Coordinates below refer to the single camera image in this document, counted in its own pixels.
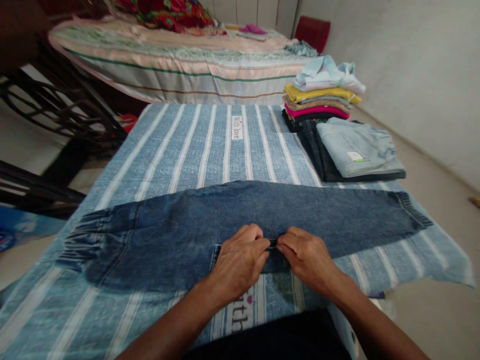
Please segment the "white wall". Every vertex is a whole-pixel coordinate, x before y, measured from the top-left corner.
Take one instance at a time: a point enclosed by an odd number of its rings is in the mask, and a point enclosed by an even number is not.
[[[480,1],[299,0],[331,21],[324,53],[354,61],[360,108],[480,191]]]
[[[210,14],[226,24],[256,24],[290,38],[298,0],[200,0]]]

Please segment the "striped bed sheet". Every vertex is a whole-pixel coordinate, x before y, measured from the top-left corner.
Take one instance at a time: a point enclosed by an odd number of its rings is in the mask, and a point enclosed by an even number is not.
[[[241,116],[243,139],[232,139]],[[53,265],[86,213],[185,189],[237,180],[403,191],[396,181],[322,183],[279,106],[152,104],[41,260],[0,311],[5,359],[112,359],[185,294],[115,294]],[[415,206],[425,212],[420,205]],[[430,277],[475,286],[472,264],[437,225],[385,246],[335,260],[366,294]],[[326,305],[290,273],[262,274],[208,323],[195,346]]]
[[[143,41],[142,36],[152,37],[155,30],[135,37],[128,32],[133,25],[119,21],[67,21],[50,31],[48,39],[91,75],[147,103],[279,104],[284,86],[311,60],[285,50],[291,41],[274,30],[265,35],[267,42],[280,44],[274,51],[272,46],[262,50],[262,42],[229,35],[232,42],[247,41],[258,48],[239,51]]]

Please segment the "hand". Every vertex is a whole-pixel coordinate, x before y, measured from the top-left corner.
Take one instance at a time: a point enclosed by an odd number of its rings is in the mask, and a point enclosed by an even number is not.
[[[285,255],[297,278],[330,300],[348,278],[335,265],[324,241],[298,227],[289,227],[278,238],[276,248]]]
[[[255,224],[243,225],[221,246],[215,267],[202,282],[213,301],[223,307],[245,294],[259,279],[269,252],[270,240]]]

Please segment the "red chair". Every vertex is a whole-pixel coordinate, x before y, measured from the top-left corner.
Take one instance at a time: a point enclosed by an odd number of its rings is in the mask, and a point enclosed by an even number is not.
[[[321,54],[329,38],[329,33],[330,21],[323,21],[308,16],[300,16],[295,31],[295,39],[307,42],[307,44]]]

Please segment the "black folded garment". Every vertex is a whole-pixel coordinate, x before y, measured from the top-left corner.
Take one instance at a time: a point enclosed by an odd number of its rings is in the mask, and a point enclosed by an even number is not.
[[[281,117],[285,121],[285,124],[291,133],[299,133],[304,130],[304,127],[301,125],[301,123],[294,124],[290,121],[289,115],[287,114],[287,111],[285,109],[283,109],[283,111],[281,112]]]
[[[354,123],[362,124],[360,121],[353,121]],[[306,153],[311,159],[318,176],[325,183],[357,183],[357,182],[375,182],[405,179],[407,173],[400,171],[391,174],[370,174],[354,177],[343,177],[337,169],[335,162],[330,156],[327,148],[322,142],[314,121],[304,121],[304,130],[298,133],[298,138],[305,148]]]
[[[296,116],[296,117],[293,118],[293,120],[296,123],[301,123],[305,120],[313,120],[313,119],[323,119],[323,120],[327,121],[330,118],[338,118],[338,116],[336,114],[332,114],[332,113],[329,113],[329,112],[315,112],[315,113],[312,113],[312,114],[305,114],[305,115],[302,115],[302,116]]]
[[[316,117],[311,117],[311,115],[303,115],[303,116],[300,116],[300,118],[307,118],[309,117],[308,119],[303,119],[303,120],[298,120],[299,117],[294,117],[294,122],[292,122],[289,118],[289,115],[287,114],[287,111],[285,109],[283,109],[283,111],[281,112],[281,116],[283,117],[283,121],[285,121],[285,124],[286,126],[288,127],[288,130],[291,132],[291,133],[300,133],[304,130],[304,126],[302,125],[302,122],[306,121],[306,120],[310,120],[310,121],[314,121],[315,123],[325,123],[327,121],[327,119],[325,118],[316,118]]]

